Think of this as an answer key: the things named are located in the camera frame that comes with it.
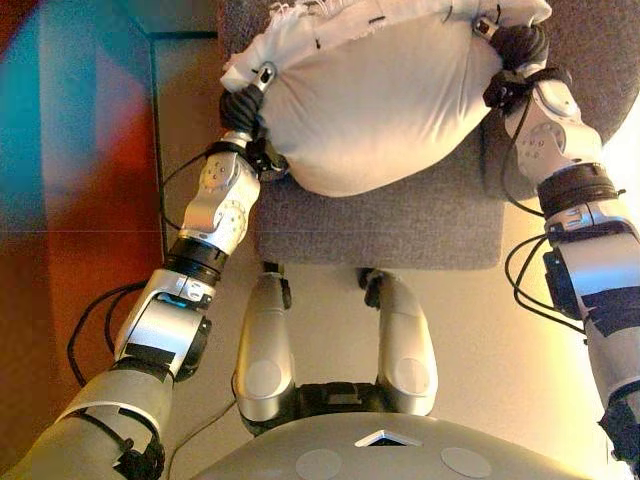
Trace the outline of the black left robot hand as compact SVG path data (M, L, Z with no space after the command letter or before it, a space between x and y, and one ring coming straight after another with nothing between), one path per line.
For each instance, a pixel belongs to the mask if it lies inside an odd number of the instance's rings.
M219 100L221 126L253 135L259 125L258 117L265 93L276 75L276 66L272 62L265 62L248 86L235 92L225 90Z

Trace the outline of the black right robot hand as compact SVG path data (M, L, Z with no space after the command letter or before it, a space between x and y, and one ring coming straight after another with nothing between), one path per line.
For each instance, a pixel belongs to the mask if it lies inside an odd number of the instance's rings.
M504 70L516 71L548 58L549 40L539 25L500 26L488 17L473 22L473 32L484 39L502 60Z

